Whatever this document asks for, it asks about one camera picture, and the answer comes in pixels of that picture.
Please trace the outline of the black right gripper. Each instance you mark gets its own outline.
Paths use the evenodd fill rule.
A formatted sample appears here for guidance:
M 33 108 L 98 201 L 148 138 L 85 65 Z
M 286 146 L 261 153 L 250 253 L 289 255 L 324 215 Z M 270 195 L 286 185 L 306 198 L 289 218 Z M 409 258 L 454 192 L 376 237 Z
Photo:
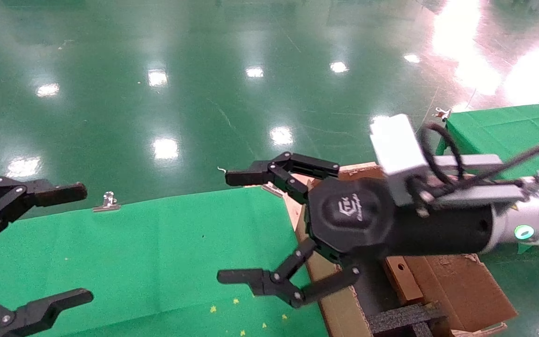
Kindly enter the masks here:
M 473 254 L 482 252 L 490 241 L 490 206 L 436 209 L 422 217 L 410 206 L 397 206 L 382 179 L 340 181 L 336 179 L 339 170 L 336 162 L 283 152 L 271 160 L 255 161 L 246 170 L 226 171 L 229 186 L 271 183 L 297 203 L 306 204 L 311 238 L 304 239 L 274 271 L 219 270 L 218 282 L 246 284 L 254 296 L 275 296 L 300 308 L 352 286 L 361 275 L 358 266 L 343 266 L 303 288 L 295 286 L 291 278 L 315 252 L 344 263 L 387 256 Z M 309 191 L 293 174 L 324 181 Z

